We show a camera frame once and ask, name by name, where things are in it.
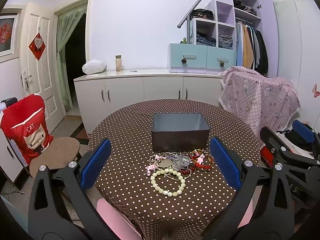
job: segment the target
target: blue drawer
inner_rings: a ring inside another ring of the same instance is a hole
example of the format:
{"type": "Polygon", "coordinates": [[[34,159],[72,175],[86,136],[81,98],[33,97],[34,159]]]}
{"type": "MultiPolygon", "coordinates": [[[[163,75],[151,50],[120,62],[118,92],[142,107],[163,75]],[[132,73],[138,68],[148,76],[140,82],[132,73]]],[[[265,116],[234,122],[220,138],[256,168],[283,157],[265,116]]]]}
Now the blue drawer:
{"type": "Polygon", "coordinates": [[[236,65],[236,50],[223,49],[217,47],[207,47],[207,68],[226,70],[236,65]],[[220,61],[224,62],[224,67],[220,67],[220,61]]]}
{"type": "Polygon", "coordinates": [[[207,46],[194,44],[170,44],[171,67],[206,68],[207,46]]]}

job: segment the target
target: metal screw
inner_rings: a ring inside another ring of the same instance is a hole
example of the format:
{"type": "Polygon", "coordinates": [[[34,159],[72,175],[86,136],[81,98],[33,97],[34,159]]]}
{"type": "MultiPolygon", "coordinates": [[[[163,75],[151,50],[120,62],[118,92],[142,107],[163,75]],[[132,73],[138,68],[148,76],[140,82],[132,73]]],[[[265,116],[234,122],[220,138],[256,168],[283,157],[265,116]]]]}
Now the metal screw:
{"type": "Polygon", "coordinates": [[[39,171],[44,171],[46,168],[47,168],[47,167],[46,167],[45,165],[41,165],[41,166],[39,167],[39,171]]]}
{"type": "Polygon", "coordinates": [[[277,163],[277,164],[275,165],[275,168],[276,168],[277,171],[282,170],[282,164],[281,164],[281,163],[277,163]]]}
{"type": "Polygon", "coordinates": [[[77,166],[77,162],[75,162],[75,161],[69,162],[68,166],[69,166],[70,168],[74,168],[74,167],[77,166]]]}
{"type": "Polygon", "coordinates": [[[251,166],[253,165],[253,163],[252,163],[252,161],[250,161],[250,160],[245,160],[245,161],[244,161],[244,165],[245,165],[245,166],[248,166],[248,167],[251,167],[251,166]]]}

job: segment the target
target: small plant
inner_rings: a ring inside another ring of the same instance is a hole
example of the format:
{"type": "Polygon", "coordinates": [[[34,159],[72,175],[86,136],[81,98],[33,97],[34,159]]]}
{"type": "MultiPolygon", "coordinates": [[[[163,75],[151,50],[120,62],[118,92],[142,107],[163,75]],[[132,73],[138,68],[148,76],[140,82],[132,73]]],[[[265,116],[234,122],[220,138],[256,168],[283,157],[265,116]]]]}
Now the small plant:
{"type": "Polygon", "coordinates": [[[183,38],[183,41],[181,41],[180,44],[187,44],[187,39],[183,38]]]}

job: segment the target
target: metal railing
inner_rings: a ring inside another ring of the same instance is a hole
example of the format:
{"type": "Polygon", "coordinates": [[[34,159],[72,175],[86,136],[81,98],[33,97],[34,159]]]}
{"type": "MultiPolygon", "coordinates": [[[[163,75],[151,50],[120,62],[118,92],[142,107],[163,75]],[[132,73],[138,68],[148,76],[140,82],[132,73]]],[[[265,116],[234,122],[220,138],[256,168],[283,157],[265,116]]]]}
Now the metal railing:
{"type": "Polygon", "coordinates": [[[177,25],[177,27],[180,29],[181,26],[185,21],[187,21],[187,44],[190,44],[190,14],[192,11],[196,8],[196,6],[201,2],[202,0],[197,0],[196,3],[191,7],[191,9],[187,12],[187,14],[183,17],[181,22],[177,25]]]}

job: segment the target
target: floor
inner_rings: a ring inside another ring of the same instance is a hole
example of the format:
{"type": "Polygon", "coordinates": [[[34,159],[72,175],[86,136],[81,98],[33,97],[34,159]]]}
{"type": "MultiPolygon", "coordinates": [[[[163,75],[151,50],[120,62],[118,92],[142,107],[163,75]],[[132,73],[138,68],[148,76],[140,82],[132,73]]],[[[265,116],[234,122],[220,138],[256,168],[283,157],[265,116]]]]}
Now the floor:
{"type": "Polygon", "coordinates": [[[71,95],[73,108],[67,112],[67,115],[81,115],[76,94],[71,95]]]}
{"type": "MultiPolygon", "coordinates": [[[[74,116],[74,115],[67,115],[65,118],[59,123],[59,125],[55,128],[55,130],[51,133],[55,137],[64,137],[64,136],[70,136],[74,130],[82,123],[81,116],[74,116]]],[[[87,152],[87,145],[80,145],[80,154],[83,156],[87,152]]],[[[24,215],[28,215],[28,207],[29,207],[29,201],[28,199],[30,198],[32,186],[33,186],[33,178],[29,178],[25,185],[22,188],[22,192],[26,193],[26,195],[22,195],[19,193],[13,193],[10,195],[6,195],[5,198],[8,199],[21,213],[24,215]]],[[[4,185],[1,193],[10,193],[13,191],[14,185],[7,181],[6,184],[4,185]]],[[[256,203],[258,201],[259,195],[260,195],[261,187],[257,187],[253,198],[253,209],[256,206],[256,203]]],[[[92,205],[96,208],[97,207],[97,201],[102,198],[100,193],[97,191],[95,187],[87,190],[86,192],[88,198],[90,199],[92,205]]],[[[73,206],[65,200],[65,205],[67,207],[67,210],[70,214],[71,219],[75,220],[78,219],[78,215],[73,208],[73,206]]],[[[74,221],[75,224],[79,226],[83,226],[80,221],[74,221]]],[[[164,237],[163,240],[174,240],[173,238],[167,238],[164,237]]]]}

